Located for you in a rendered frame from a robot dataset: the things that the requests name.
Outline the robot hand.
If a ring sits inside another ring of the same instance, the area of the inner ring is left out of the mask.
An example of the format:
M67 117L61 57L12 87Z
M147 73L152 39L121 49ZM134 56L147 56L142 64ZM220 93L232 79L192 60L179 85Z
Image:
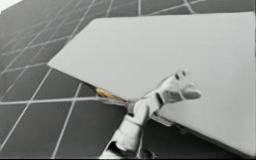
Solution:
M201 97L201 91L188 78L189 72L180 70L161 81L156 92L164 104L195 100Z

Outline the grey cart with brown box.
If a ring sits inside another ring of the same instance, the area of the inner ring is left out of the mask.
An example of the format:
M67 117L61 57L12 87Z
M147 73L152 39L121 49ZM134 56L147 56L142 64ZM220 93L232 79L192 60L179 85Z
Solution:
M48 64L126 100L181 70L202 93L159 118L256 157L253 12L96 18Z

